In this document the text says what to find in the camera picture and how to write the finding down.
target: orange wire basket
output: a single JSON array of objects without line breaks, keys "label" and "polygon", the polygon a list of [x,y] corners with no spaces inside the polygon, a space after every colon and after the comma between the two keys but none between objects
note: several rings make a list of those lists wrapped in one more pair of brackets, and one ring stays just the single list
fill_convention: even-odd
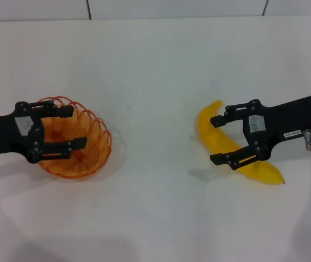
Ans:
[{"label": "orange wire basket", "polygon": [[108,160],[112,151],[112,135],[102,119],[78,102],[66,97],[46,97],[59,107],[72,105],[74,114],[69,118],[42,118],[45,142],[63,142],[82,136],[87,137],[86,147],[73,151],[71,159],[41,161],[40,166],[51,174],[79,179],[95,174]]}]

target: white table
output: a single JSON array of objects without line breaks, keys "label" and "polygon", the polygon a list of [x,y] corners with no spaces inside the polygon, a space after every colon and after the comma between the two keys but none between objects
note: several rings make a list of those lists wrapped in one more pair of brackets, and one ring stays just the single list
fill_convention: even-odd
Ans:
[{"label": "white table", "polygon": [[0,155],[0,262],[311,261],[304,141],[273,150],[286,184],[267,186],[195,136],[217,99],[311,95],[311,16],[0,23],[0,115],[57,95],[108,122],[112,156],[74,182]]}]

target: white wall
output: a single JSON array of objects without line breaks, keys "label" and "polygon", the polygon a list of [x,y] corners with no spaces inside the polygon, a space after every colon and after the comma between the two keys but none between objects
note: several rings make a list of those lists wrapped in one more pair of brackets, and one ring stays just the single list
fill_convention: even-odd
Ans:
[{"label": "white wall", "polygon": [[262,15],[266,0],[89,0],[92,19]]},{"label": "white wall", "polygon": [[311,15],[311,0],[269,0],[266,15]]},{"label": "white wall", "polygon": [[0,0],[0,21],[88,18],[86,0]]}]

